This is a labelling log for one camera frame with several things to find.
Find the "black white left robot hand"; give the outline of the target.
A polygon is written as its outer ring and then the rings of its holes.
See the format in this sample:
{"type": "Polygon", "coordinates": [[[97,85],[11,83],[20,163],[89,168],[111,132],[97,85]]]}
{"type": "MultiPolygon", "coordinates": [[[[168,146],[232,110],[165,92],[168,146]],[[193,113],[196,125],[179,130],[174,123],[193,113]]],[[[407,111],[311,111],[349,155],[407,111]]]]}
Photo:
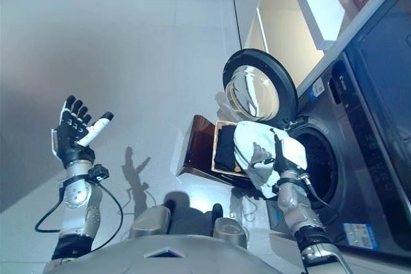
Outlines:
{"type": "Polygon", "coordinates": [[[68,96],[63,103],[58,126],[51,131],[53,155],[62,162],[64,168],[80,160],[92,164],[95,161],[95,153],[90,148],[90,143],[113,117],[112,112],[105,112],[93,124],[89,124],[91,116],[83,101],[73,95],[68,96]]]}

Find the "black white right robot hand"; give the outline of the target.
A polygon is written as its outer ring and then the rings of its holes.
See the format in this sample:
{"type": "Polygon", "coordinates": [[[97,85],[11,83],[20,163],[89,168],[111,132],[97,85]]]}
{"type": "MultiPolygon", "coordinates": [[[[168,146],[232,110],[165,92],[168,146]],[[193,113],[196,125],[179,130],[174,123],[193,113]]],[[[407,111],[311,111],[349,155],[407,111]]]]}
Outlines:
{"type": "Polygon", "coordinates": [[[304,172],[307,167],[305,147],[284,130],[271,128],[274,135],[273,168],[280,175],[287,170],[304,172]]]}

